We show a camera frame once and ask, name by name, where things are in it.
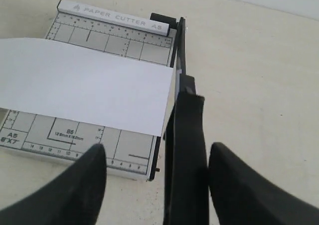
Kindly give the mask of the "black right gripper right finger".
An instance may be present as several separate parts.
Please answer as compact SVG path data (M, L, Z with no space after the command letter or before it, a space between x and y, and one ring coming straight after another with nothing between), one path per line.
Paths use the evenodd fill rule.
M221 225L317 225L318 208L265 179L223 143L211 146L209 188Z

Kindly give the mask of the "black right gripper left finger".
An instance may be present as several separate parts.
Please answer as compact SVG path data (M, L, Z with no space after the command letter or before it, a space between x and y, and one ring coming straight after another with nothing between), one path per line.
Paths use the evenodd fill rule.
M93 145L58 177L0 212L2 225L94 225L105 195L106 153Z

